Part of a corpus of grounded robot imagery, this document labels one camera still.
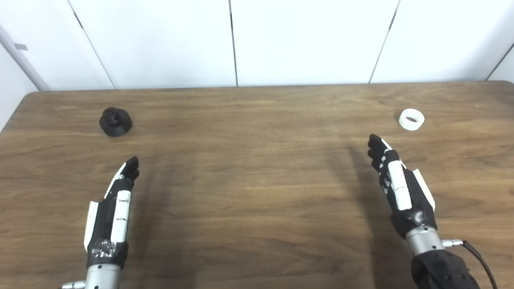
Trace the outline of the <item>white and black right hand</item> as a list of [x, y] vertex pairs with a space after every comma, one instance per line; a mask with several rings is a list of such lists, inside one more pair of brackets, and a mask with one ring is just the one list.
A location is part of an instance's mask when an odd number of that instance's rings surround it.
[[419, 170], [410, 170], [384, 139], [371, 134], [368, 156], [391, 207], [393, 228], [402, 237], [418, 227], [437, 229], [435, 201]]

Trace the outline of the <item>white and black left hand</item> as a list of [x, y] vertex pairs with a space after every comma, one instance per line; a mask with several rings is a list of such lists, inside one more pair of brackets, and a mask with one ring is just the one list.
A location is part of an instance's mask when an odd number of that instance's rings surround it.
[[83, 242], [87, 268], [115, 265], [124, 269], [129, 252], [126, 235], [132, 189], [138, 176], [139, 159], [133, 156], [114, 175], [104, 198], [90, 202]]

